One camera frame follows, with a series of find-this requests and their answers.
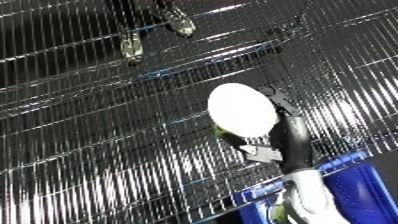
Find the metal grate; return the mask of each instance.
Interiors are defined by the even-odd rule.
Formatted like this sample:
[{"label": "metal grate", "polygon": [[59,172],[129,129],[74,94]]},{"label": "metal grate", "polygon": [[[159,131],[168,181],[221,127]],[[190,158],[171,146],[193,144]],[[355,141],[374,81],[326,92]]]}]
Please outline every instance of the metal grate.
[{"label": "metal grate", "polygon": [[130,67],[103,0],[0,2],[2,223],[194,223],[242,206],[234,194],[279,171],[214,137],[206,101],[225,82],[281,88],[321,156],[397,148],[397,1],[176,1],[192,39],[147,3]]}]

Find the blue container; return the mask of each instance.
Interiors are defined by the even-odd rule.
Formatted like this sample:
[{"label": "blue container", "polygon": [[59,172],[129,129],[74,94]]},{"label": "blue container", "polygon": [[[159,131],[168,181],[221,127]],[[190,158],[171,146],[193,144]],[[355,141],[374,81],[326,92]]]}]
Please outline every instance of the blue container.
[{"label": "blue container", "polygon": [[[355,152],[322,164],[318,169],[332,172],[343,166],[364,161],[365,152]],[[325,184],[335,196],[341,213],[351,224],[397,224],[398,211],[380,176],[370,162],[362,162],[351,168],[325,177]],[[246,200],[270,194],[282,189],[280,179],[256,189],[243,192]],[[243,202],[242,194],[235,199]],[[267,207],[275,202],[270,198],[240,209],[245,224],[271,224],[267,220]]]},{"label": "blue container", "polygon": [[398,212],[370,162],[325,178],[341,213],[351,224],[397,224]]}]

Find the person's foot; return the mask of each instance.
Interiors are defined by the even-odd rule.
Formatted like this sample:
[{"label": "person's foot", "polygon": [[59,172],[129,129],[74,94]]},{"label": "person's foot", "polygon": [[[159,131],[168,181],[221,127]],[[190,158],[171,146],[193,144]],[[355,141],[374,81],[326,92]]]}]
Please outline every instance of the person's foot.
[{"label": "person's foot", "polygon": [[120,50],[123,58],[125,58],[130,65],[140,63],[142,54],[144,53],[140,34],[138,32],[123,30],[120,35]]},{"label": "person's foot", "polygon": [[158,4],[155,5],[153,15],[162,21],[168,22],[170,28],[182,37],[192,37],[196,30],[192,20],[174,4],[168,4],[164,7]]}]

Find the wire mesh floor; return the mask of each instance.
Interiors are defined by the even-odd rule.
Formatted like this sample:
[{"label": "wire mesh floor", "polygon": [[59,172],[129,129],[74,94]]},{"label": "wire mesh floor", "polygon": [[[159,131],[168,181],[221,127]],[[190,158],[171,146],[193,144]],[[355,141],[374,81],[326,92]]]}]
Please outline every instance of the wire mesh floor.
[{"label": "wire mesh floor", "polygon": [[396,0],[176,1],[192,39],[149,3],[131,67],[102,0],[0,2],[2,223],[194,223],[240,206],[280,173],[215,138],[206,101],[226,82],[281,88],[323,156],[397,148]]}]

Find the white disc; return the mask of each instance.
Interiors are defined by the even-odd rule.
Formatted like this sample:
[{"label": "white disc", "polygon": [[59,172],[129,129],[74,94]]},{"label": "white disc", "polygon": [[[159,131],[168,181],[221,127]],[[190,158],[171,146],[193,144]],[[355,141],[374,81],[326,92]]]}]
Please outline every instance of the white disc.
[{"label": "white disc", "polygon": [[268,135],[278,122],[275,107],[265,95],[238,83],[214,89],[208,100],[208,110],[219,127],[241,137]]}]

